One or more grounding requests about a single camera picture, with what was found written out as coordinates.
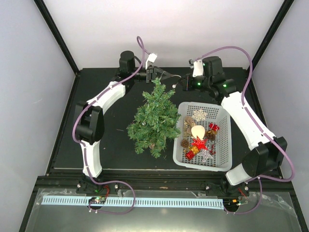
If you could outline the red gift box ornament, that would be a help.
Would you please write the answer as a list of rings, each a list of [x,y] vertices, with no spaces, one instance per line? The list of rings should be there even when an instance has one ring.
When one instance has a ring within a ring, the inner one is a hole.
[[[193,151],[189,151],[185,154],[185,157],[188,159],[188,160],[192,160],[194,157],[195,157],[195,153]]]

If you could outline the white bulb string lights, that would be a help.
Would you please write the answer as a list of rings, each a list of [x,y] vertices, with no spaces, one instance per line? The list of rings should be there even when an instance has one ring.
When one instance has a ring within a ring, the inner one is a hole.
[[[176,105],[170,98],[175,94],[177,84],[173,84],[169,91],[166,91],[166,85],[161,83],[159,78],[153,81],[154,89],[152,92],[143,92],[145,104],[138,108],[135,120],[143,126],[151,128],[166,125],[168,127],[176,126],[180,117]]]

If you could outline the red berry sprig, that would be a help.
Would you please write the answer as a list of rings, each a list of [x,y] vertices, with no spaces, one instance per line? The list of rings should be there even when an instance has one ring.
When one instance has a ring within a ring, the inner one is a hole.
[[[215,154],[216,154],[215,146],[214,146],[214,144],[212,144],[212,145],[211,145],[211,149],[210,149],[210,155],[211,155],[211,156],[215,156]]]

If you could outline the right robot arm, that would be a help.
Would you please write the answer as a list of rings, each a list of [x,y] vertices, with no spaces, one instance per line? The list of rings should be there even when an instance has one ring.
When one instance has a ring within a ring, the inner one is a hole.
[[[247,103],[234,79],[227,79],[218,56],[190,60],[192,74],[181,81],[185,91],[199,90],[208,94],[227,111],[242,132],[248,147],[239,165],[225,174],[220,191],[232,194],[237,185],[276,169],[282,165],[287,141],[272,133]]]

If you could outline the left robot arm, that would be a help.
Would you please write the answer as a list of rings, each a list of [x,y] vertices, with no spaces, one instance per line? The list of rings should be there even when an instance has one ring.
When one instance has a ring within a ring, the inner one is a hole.
[[[83,154],[83,173],[90,177],[86,186],[93,193],[103,189],[104,182],[98,176],[102,172],[100,163],[100,141],[103,137],[104,114],[133,87],[135,80],[150,83],[160,74],[169,78],[170,73],[154,65],[157,54],[149,53],[146,61],[136,67],[136,56],[132,51],[120,54],[119,68],[115,76],[98,95],[75,106],[73,140],[81,146]]]

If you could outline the small green christmas tree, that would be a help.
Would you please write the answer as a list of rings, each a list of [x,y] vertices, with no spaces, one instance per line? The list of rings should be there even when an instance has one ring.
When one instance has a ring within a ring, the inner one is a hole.
[[[166,85],[161,83],[160,78],[152,82],[154,89],[151,93],[142,93],[146,102],[137,108],[133,122],[127,127],[127,133],[135,142],[136,154],[150,149],[150,154],[158,158],[167,147],[167,139],[173,140],[180,135],[177,123],[181,115],[170,100],[175,90],[166,91]]]

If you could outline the white perforated plastic basket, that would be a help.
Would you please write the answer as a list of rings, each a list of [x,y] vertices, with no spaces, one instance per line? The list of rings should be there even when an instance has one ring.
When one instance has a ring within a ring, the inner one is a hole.
[[[182,102],[174,140],[173,160],[186,168],[227,172],[232,167],[230,115],[223,107],[199,102]]]

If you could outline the gold gift box ornament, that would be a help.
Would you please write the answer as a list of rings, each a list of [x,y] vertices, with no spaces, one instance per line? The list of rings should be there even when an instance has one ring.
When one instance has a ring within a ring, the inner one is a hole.
[[[190,147],[190,151],[192,151],[192,153],[194,153],[195,155],[199,152],[199,149],[197,146],[192,146]]]

